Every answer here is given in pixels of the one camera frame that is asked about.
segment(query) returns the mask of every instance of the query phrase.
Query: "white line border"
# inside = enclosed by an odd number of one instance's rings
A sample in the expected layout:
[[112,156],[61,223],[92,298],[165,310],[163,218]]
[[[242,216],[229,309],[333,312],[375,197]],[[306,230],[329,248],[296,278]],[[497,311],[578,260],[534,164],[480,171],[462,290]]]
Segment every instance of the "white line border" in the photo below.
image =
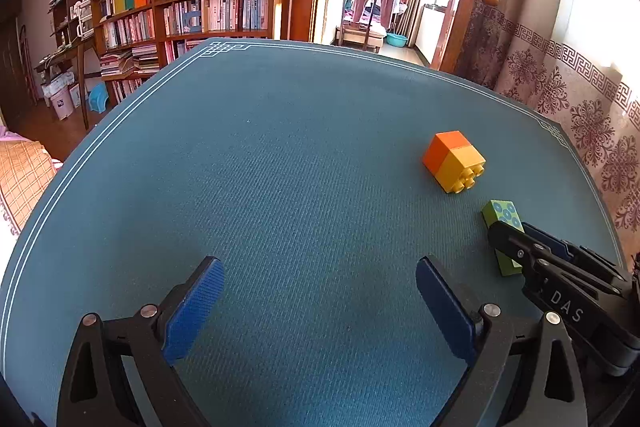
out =
[[[146,99],[148,99],[153,93],[155,93],[158,89],[160,89],[160,87],[164,86],[164,84],[166,84],[169,80],[171,80],[177,73],[180,73],[183,69],[185,69],[187,66],[189,66],[192,62],[194,62],[195,60],[197,60],[198,58],[202,57],[207,50],[211,47],[211,46],[219,46],[220,44],[230,44],[230,47],[228,49],[223,49],[220,50],[219,53],[217,54],[207,54],[204,56],[204,58],[209,58],[209,57],[216,57],[218,55],[220,55],[220,53],[227,53],[229,51],[243,51],[243,50],[247,50],[248,48],[252,48],[252,47],[265,47],[265,48],[282,48],[282,49],[292,49],[292,50],[304,50],[304,51],[311,51],[311,52],[316,52],[316,53],[327,53],[327,54],[332,54],[332,55],[347,55],[349,57],[357,57],[360,58],[361,60],[368,60],[371,62],[380,62],[382,64],[386,64],[388,66],[395,66],[397,68],[401,68],[407,71],[413,71],[414,73],[418,73],[418,74],[423,74],[426,76],[430,76],[433,78],[436,78],[437,80],[444,80],[445,82],[448,82],[449,84],[454,84],[456,86],[460,86],[463,87],[464,89],[468,89],[471,90],[473,92],[476,92],[482,96],[485,96],[487,98],[490,98],[492,100],[494,100],[495,102],[501,103],[503,105],[506,105],[512,109],[515,109],[516,111],[519,111],[520,113],[533,118],[534,120],[536,120],[542,127],[544,127],[547,131],[548,129],[546,128],[546,126],[548,126],[550,124],[550,121],[547,120],[546,118],[537,115],[535,112],[533,112],[532,110],[529,109],[524,109],[523,107],[520,107],[518,105],[515,105],[514,103],[509,102],[507,99],[503,99],[500,96],[497,96],[495,93],[487,90],[487,89],[481,89],[479,87],[476,87],[474,84],[471,83],[467,83],[466,81],[460,81],[460,80],[455,80],[454,78],[449,78],[447,75],[442,75],[441,73],[435,73],[434,71],[431,70],[427,70],[427,69],[423,69],[423,68],[415,68],[412,66],[407,66],[405,64],[399,64],[395,61],[392,60],[387,60],[387,59],[382,59],[378,56],[375,55],[371,55],[371,56],[367,56],[361,53],[353,53],[353,52],[349,52],[345,49],[337,49],[337,48],[330,48],[330,47],[326,47],[326,48],[321,48],[320,46],[313,46],[313,45],[296,45],[296,44],[283,44],[283,43],[277,43],[277,42],[246,42],[246,41],[239,41],[239,40],[222,40],[222,41],[213,41],[213,42],[208,42],[207,45],[205,45],[199,52],[196,52],[196,54],[194,54],[192,57],[187,58],[183,63],[181,63],[179,66],[176,66],[172,71],[169,71],[167,73],[165,73],[163,76],[161,76],[160,78],[158,78],[152,85],[150,85],[143,93],[141,93],[140,97],[137,98],[136,100],[134,100],[128,107],[124,108],[123,111],[117,115],[104,129],[102,129],[100,131],[100,133],[94,138],[94,140],[89,144],[89,146],[82,152],[82,154],[80,155],[80,157],[76,160],[76,162],[71,166],[70,169],[68,169],[68,171],[65,174],[65,177],[63,178],[63,180],[58,184],[58,186],[56,187],[56,189],[53,191],[52,195],[50,195],[49,200],[47,201],[47,203],[45,204],[45,206],[43,207],[42,211],[40,212],[40,215],[38,215],[38,217],[36,218],[36,222],[34,223],[34,225],[31,227],[29,236],[27,237],[27,240],[24,242],[24,245],[22,247],[22,251],[20,252],[20,255],[18,257],[18,261],[15,264],[14,267],[14,272],[12,274],[10,283],[9,283],[9,287],[7,288],[7,293],[6,293],[6,297],[4,299],[4,307],[2,308],[2,317],[0,319],[0,341],[2,342],[2,374],[6,376],[6,340],[7,340],[7,336],[8,336],[8,329],[9,329],[9,318],[11,317],[11,311],[12,311],[12,307],[14,305],[14,298],[15,298],[15,293],[17,291],[17,287],[18,287],[18,283],[20,282],[20,277],[22,276],[22,272],[24,270],[24,266],[27,263],[27,260],[29,259],[29,256],[31,254],[31,250],[33,249],[33,245],[35,244],[35,241],[37,240],[38,236],[40,235],[40,231],[42,230],[42,227],[44,226],[44,224],[46,223],[51,211],[53,210],[53,208],[55,207],[55,205],[58,203],[58,201],[60,200],[60,198],[62,197],[62,194],[65,192],[66,188],[68,187],[69,183],[76,177],[76,174],[78,174],[78,172],[80,171],[80,169],[82,168],[82,166],[84,166],[84,164],[87,162],[87,160],[89,158],[91,158],[91,156],[93,155],[93,153],[98,149],[98,147],[102,144],[102,142],[104,142],[104,140],[124,121],[126,120],[126,118],[138,107],[140,106],[140,104],[142,104],[143,102],[145,102]],[[241,44],[243,46],[245,46],[244,48],[239,48],[239,47],[235,47],[233,48],[232,46],[234,44]],[[611,228],[611,220],[610,220],[610,216],[608,211],[604,208],[603,204],[602,204],[602,200],[600,199],[600,195],[596,190],[596,187],[593,184],[593,179],[591,178],[591,175],[585,170],[582,162],[580,161],[580,158],[578,158],[578,156],[575,154],[575,150],[573,147],[571,146],[567,146],[567,144],[562,144],[563,146],[567,147],[572,156],[574,157],[575,162],[578,164],[578,167],[580,168],[580,171],[582,172],[582,175],[585,177],[585,179],[587,179],[587,182],[591,188],[591,192],[593,193],[596,202],[598,203],[598,206],[600,207],[600,211],[602,212],[603,216],[605,217],[605,221],[607,223],[607,228],[609,229],[609,233],[611,235],[613,244],[614,244],[614,249],[616,250],[616,255],[618,257],[618,262],[622,265],[622,256],[620,253],[620,249],[618,248],[618,236],[616,234],[616,232]]]

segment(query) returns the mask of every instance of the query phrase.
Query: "orange and yellow block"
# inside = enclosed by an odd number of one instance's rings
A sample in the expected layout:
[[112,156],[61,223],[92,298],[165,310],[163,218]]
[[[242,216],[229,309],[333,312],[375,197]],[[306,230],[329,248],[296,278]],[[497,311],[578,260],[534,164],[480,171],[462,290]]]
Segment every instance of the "orange and yellow block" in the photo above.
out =
[[484,172],[485,159],[460,131],[440,132],[422,157],[445,192],[462,192],[476,183]]

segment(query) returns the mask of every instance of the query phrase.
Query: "blue gripper pad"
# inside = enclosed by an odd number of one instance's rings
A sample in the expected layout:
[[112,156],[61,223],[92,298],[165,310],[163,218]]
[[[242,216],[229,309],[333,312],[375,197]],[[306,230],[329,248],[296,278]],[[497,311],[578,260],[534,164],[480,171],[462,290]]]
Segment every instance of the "blue gripper pad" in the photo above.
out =
[[428,257],[418,261],[415,283],[454,356],[468,365],[476,361],[476,328]]
[[565,245],[562,241],[556,239],[553,235],[550,235],[546,232],[543,232],[540,229],[537,229],[533,225],[529,223],[523,223],[522,227],[524,229],[524,233],[533,237],[534,240],[542,243],[546,247],[549,247],[551,253],[560,259],[564,259],[568,263],[571,262],[572,255],[569,253],[569,249],[567,245]]
[[169,365],[174,365],[176,360],[188,354],[213,304],[222,293],[224,281],[222,262],[212,258],[166,323],[162,354]]

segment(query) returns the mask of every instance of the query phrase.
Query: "toy building block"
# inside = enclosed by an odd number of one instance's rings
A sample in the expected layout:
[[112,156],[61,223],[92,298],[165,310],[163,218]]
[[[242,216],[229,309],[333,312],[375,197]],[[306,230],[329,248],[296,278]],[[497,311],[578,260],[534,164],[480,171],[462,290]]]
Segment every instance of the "toy building block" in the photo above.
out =
[[[486,223],[487,228],[496,221],[504,221],[515,229],[524,232],[522,223],[520,222],[520,217],[518,216],[516,207],[513,206],[512,201],[490,200],[484,208],[482,208],[482,217],[484,217],[484,222]],[[510,257],[507,257],[501,251],[496,250],[495,256],[498,259],[500,273],[504,277],[522,272],[522,266]]]
[[460,131],[437,133],[422,157],[424,166],[447,193],[473,187],[475,178],[484,172],[484,162]]

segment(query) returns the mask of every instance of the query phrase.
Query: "silver bolt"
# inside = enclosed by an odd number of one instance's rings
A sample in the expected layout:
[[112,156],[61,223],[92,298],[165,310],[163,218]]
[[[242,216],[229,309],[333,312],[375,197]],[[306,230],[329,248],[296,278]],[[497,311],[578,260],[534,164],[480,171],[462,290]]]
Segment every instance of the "silver bolt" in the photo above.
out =
[[140,310],[140,315],[146,319],[153,317],[156,313],[158,313],[158,308],[156,308],[155,304],[147,304],[146,306],[142,306]]
[[98,317],[96,317],[92,313],[87,313],[84,317],[82,317],[82,324],[84,324],[85,326],[91,326],[95,324],[96,320],[98,320]]
[[500,306],[498,306],[497,304],[485,304],[484,308],[482,309],[484,310],[484,313],[486,313],[490,317],[497,317],[498,315],[500,315]]
[[547,312],[545,317],[552,324],[560,324],[560,315],[556,312]]

